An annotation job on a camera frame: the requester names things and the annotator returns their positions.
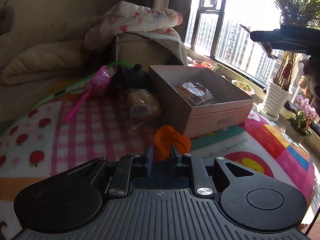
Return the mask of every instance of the palm plant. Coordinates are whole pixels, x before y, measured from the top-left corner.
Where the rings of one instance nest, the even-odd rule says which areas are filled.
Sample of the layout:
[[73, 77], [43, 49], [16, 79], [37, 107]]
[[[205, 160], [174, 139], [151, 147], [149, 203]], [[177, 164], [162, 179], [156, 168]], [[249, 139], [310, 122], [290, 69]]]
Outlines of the palm plant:
[[[320, 0], [274, 0], [281, 10], [281, 25], [296, 25], [319, 29], [320, 27]], [[273, 82], [283, 90], [289, 91], [296, 53], [286, 51], [279, 70]]]

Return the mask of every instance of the metal screw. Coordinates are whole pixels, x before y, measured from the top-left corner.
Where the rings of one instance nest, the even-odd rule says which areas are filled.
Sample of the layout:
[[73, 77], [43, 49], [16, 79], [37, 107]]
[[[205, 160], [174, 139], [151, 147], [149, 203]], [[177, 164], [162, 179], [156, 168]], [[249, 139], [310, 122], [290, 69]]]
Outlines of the metal screw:
[[109, 190], [109, 194], [113, 196], [121, 196], [124, 194], [124, 190], [122, 188], [115, 187]]
[[208, 187], [201, 187], [201, 188], [198, 188], [197, 190], [197, 193], [203, 196], [211, 195], [212, 192], [213, 192], [212, 189]]

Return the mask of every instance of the black circular pad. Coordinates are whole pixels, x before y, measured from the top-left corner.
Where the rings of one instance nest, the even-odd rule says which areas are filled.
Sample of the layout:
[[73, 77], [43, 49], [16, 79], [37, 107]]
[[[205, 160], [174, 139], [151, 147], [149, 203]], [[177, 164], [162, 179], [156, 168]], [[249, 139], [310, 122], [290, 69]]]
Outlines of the black circular pad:
[[235, 223], [257, 231], [282, 231], [300, 224], [307, 204], [295, 187], [258, 172], [246, 177], [230, 174], [228, 179], [220, 206]]
[[68, 180], [58, 174], [26, 187], [14, 201], [21, 226], [52, 234], [85, 225], [102, 204], [91, 181], [82, 178]]
[[275, 190], [261, 188], [249, 192], [247, 201], [255, 208], [273, 210], [282, 206], [284, 197]]
[[40, 193], [37, 197], [38, 204], [48, 210], [59, 210], [71, 205], [75, 199], [72, 192], [61, 189], [49, 189]]

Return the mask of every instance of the green trim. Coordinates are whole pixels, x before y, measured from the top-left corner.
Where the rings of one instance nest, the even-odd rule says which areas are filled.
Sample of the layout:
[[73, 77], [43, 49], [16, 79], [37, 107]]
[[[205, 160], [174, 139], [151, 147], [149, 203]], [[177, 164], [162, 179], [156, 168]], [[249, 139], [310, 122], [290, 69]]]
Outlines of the green trim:
[[[129, 67], [129, 68], [133, 68], [133, 67], [134, 67], [134, 66], [132, 66], [132, 65], [126, 63], [126, 62], [117, 61], [117, 62], [113, 62], [113, 63], [110, 63], [109, 65], [107, 65], [107, 68], [110, 68], [110, 67], [113, 67], [114, 65], [119, 65], [119, 64], [120, 64], [120, 65], [124, 65], [124, 66]], [[91, 75], [85, 77], [85, 78], [80, 79], [79, 81], [73, 82], [71, 85], [69, 85], [69, 86], [67, 86], [67, 87], [65, 87], [65, 88], [63, 88], [63, 89], [60, 89], [60, 90], [58, 90], [57, 92], [54, 92], [54, 93], [46, 96], [45, 98], [50, 97], [50, 96], [52, 96], [52, 95], [55, 95], [56, 93], [59, 93], [60, 91], [63, 91], [63, 90], [65, 90], [65, 89], [69, 88], [69, 87], [72, 87], [72, 86], [74, 86], [74, 85], [76, 85], [76, 84], [79, 84], [80, 82], [86, 81], [86, 80], [94, 77], [94, 76], [96, 75], [96, 73], [97, 73], [97, 71], [94, 72], [94, 73], [92, 73]], [[36, 109], [36, 108], [38, 108], [38, 107], [40, 107], [40, 106], [43, 106], [43, 105], [46, 104], [47, 102], [48, 102], [48, 101], [46, 101], [45, 103], [42, 103], [42, 104], [40, 104], [40, 105], [35, 105], [33, 108], [31, 108], [31, 109], [29, 110], [29, 112], [30, 112], [31, 110], [33, 110], [33, 109]]]
[[[124, 65], [124, 66], [129, 67], [129, 68], [133, 68], [133, 67], [134, 67], [134, 66], [132, 66], [131, 64], [128, 64], [128, 63], [126, 63], [126, 62], [117, 61], [117, 62], [113, 62], [113, 63], [110, 63], [109, 65], [107, 65], [107, 68], [110, 68], [110, 67], [113, 67], [114, 65], [119, 65], [119, 64]], [[67, 87], [65, 87], [65, 88], [63, 88], [63, 89], [61, 89], [61, 90], [58, 90], [58, 91], [55, 92], [55, 93], [52, 93], [52, 94], [44, 97], [42, 100], [40, 100], [40, 102], [43, 101], [43, 100], [45, 100], [46, 98], [52, 96], [52, 95], [55, 95], [56, 93], [58, 93], [58, 92], [60, 92], [60, 91], [63, 91], [63, 90], [65, 90], [65, 89], [69, 88], [69, 87], [72, 87], [72, 86], [74, 86], [74, 85], [76, 85], [76, 84], [79, 84], [80, 82], [86, 81], [86, 80], [94, 77], [96, 73], [97, 73], [97, 71], [94, 72], [94, 73], [92, 73], [91, 75], [87, 76], [86, 78], [82, 78], [82, 79], [80, 79], [79, 81], [75, 81], [75, 82], [73, 82], [71, 85], [69, 85], [69, 86], [67, 86]], [[63, 93], [63, 94], [61, 94], [61, 95], [58, 95], [58, 96], [56, 96], [56, 97], [53, 97], [53, 98], [45, 101], [45, 102], [42, 103], [42, 104], [39, 104], [39, 103], [38, 103], [38, 105], [35, 105], [34, 107], [30, 108], [30, 109], [27, 111], [27, 113], [30, 113], [30, 111], [32, 111], [33, 109], [39, 108], [39, 107], [43, 106], [44, 104], [49, 103], [49, 102], [52, 101], [52, 100], [55, 100], [55, 99], [57, 99], [57, 98], [59, 98], [59, 97], [62, 97], [62, 96], [68, 95], [68, 94], [71, 94], [71, 93], [73, 93], [73, 92], [75, 92], [75, 91], [78, 91], [78, 90], [81, 90], [81, 89], [83, 89], [83, 88], [77, 88], [77, 89], [74, 89], [74, 90], [72, 90], [72, 91]], [[16, 124], [18, 121], [20, 121], [25, 115], [26, 115], [26, 114], [24, 114], [22, 117], [16, 119], [15, 121], [13, 121], [13, 123], [12, 123], [6, 130], [4, 130], [4, 131], [0, 134], [0, 137], [3, 136], [4, 133], [6, 133], [6, 132], [9, 130], [9, 128], [11, 128], [11, 127], [12, 127], [14, 124]]]

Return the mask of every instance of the cardboard box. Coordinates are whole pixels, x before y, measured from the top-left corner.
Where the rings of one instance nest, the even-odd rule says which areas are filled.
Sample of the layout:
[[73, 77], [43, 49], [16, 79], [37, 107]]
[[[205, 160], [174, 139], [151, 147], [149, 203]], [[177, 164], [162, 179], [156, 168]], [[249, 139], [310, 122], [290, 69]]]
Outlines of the cardboard box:
[[[244, 122], [254, 99], [214, 71], [201, 67], [150, 66], [155, 82], [164, 124], [171, 125], [186, 137], [195, 137]], [[179, 93], [177, 86], [198, 82], [216, 100], [215, 104], [191, 106]]]

